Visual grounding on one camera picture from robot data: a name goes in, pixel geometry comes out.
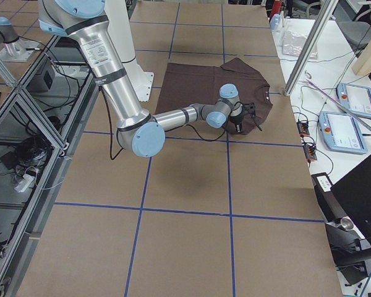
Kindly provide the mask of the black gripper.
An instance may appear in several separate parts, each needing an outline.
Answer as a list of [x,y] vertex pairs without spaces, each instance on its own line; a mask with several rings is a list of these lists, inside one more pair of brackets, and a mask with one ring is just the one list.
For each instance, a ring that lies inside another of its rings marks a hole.
[[244,107],[243,104],[238,104],[237,107],[229,115],[229,121],[235,124],[237,133],[242,132],[243,119],[244,119]]

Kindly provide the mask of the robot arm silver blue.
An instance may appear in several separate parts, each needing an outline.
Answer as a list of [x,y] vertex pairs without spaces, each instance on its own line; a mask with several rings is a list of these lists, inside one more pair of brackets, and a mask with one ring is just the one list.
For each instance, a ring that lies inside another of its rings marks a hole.
[[233,84],[220,88],[214,105],[188,107],[151,115],[141,107],[136,91],[109,35],[105,1],[39,1],[43,31],[75,40],[95,76],[95,83],[110,99],[118,121],[116,139],[140,157],[152,157],[163,148],[166,131],[204,120],[216,129],[240,118],[243,105]]
[[4,62],[27,62],[35,49],[40,47],[38,41],[22,39],[6,17],[0,17],[1,44],[4,48],[0,51],[0,59]]

